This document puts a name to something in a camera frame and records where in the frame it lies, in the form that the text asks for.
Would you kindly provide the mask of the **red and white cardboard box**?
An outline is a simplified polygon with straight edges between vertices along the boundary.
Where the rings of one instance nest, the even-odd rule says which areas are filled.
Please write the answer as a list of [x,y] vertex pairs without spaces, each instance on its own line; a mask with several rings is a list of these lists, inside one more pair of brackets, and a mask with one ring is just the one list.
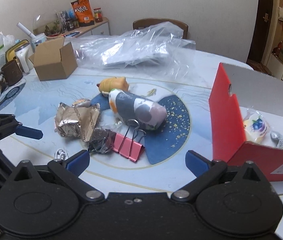
[[209,98],[213,158],[253,161],[270,181],[283,181],[283,81],[220,63]]

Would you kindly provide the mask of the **small cartoon snack packet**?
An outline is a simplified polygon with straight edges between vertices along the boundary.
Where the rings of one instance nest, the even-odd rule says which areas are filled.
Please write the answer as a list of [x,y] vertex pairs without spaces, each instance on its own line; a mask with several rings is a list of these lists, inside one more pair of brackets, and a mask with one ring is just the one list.
[[78,99],[75,102],[72,103],[72,107],[90,107],[91,106],[91,101],[89,99]]

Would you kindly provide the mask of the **bag of black beads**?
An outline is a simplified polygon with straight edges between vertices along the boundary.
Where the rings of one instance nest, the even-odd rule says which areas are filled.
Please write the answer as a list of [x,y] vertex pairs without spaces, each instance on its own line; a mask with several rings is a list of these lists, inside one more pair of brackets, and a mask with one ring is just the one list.
[[88,151],[106,154],[113,149],[116,133],[110,129],[94,129],[88,141]]

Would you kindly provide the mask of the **rolled patterned cloth package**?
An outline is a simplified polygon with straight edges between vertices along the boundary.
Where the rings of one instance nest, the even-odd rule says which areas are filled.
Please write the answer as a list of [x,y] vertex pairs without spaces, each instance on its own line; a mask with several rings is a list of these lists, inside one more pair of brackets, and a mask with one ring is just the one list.
[[111,90],[108,101],[110,109],[124,123],[134,119],[142,129],[156,130],[167,117],[165,106],[124,90]]

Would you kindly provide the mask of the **orange snack bag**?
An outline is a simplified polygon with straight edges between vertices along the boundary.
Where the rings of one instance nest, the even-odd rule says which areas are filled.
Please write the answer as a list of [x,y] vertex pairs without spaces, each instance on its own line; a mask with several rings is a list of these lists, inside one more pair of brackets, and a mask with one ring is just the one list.
[[94,15],[89,0],[76,0],[71,6],[81,27],[94,25]]

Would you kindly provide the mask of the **brown wooden chair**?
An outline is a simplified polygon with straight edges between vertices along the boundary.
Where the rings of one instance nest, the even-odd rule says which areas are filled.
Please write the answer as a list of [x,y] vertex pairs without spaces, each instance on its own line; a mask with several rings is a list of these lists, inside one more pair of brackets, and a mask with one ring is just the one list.
[[168,18],[143,18],[140,20],[136,20],[133,22],[132,27],[134,30],[137,29],[144,29],[152,25],[164,23],[164,22],[170,22],[178,27],[180,27],[183,30],[183,39],[188,38],[188,30],[189,26],[181,21],[168,19]]

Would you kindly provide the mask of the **gold foil snack wrapper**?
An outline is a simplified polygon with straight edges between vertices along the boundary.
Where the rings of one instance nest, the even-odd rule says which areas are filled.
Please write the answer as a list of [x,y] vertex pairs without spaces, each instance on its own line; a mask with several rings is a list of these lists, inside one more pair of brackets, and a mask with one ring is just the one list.
[[101,113],[100,104],[70,107],[60,103],[55,116],[55,130],[62,137],[81,138],[88,142]]

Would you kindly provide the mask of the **small brown cardboard box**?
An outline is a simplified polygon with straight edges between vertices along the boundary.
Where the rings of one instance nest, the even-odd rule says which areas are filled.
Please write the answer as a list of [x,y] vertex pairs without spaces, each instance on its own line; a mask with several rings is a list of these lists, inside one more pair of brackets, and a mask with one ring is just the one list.
[[64,37],[40,43],[29,60],[40,81],[67,79],[77,68],[73,46]]

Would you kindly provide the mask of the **clear plastic bag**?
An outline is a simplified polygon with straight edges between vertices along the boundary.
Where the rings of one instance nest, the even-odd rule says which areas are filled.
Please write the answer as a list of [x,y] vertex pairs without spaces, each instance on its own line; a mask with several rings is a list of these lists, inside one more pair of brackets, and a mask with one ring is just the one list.
[[122,35],[70,38],[77,64],[82,68],[125,68],[141,63],[170,63],[178,49],[195,51],[196,43],[183,38],[183,30],[171,22],[131,30]]

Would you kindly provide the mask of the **red lidded jar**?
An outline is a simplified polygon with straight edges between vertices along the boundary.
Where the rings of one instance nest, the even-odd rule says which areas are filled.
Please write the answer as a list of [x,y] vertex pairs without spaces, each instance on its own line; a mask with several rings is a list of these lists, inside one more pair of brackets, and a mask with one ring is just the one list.
[[94,11],[94,18],[95,18],[95,22],[99,23],[103,21],[103,16],[102,16],[102,10],[101,8],[95,8],[93,9]]

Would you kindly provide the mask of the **pink binder clip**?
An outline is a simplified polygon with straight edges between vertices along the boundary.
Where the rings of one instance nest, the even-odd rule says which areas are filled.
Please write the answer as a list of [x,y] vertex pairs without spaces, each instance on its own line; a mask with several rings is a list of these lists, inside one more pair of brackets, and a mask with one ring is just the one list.
[[141,141],[146,137],[146,132],[140,129],[140,124],[135,119],[129,119],[127,126],[128,129],[124,135],[116,133],[113,151],[136,163],[145,150]]

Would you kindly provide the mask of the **silver foil packet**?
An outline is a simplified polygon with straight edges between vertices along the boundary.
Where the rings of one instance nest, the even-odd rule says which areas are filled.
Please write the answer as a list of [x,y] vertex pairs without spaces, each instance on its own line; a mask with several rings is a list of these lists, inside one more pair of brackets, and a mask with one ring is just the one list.
[[272,131],[270,133],[271,140],[276,144],[276,147],[283,150],[283,135],[279,132]]

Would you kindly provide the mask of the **white side cabinet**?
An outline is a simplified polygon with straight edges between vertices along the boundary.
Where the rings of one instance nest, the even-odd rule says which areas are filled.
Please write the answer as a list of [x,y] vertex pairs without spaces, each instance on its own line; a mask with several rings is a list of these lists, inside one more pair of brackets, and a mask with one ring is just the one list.
[[92,35],[97,35],[97,36],[102,36],[110,35],[110,26],[109,26],[109,19],[106,17],[103,17],[102,22],[95,22],[94,25],[86,26],[86,27],[79,27],[75,30],[72,31],[66,31],[65,33],[62,34],[62,36],[67,37],[67,36],[72,36],[72,37],[86,37],[86,36],[92,36]]

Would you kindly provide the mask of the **glass terrarium bowl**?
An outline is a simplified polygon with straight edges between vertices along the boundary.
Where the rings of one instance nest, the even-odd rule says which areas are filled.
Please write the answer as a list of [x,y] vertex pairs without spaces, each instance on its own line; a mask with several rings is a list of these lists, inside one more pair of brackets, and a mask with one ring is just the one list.
[[62,33],[62,23],[56,12],[45,12],[33,19],[33,33],[44,33],[47,37],[57,36]]

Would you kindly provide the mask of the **yellow squishy dog toy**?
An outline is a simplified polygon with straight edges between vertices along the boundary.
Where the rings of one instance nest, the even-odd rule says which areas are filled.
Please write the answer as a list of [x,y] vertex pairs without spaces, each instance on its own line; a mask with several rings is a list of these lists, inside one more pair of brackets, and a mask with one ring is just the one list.
[[109,77],[98,83],[97,87],[103,96],[109,96],[110,91],[113,89],[128,91],[129,84],[125,77]]

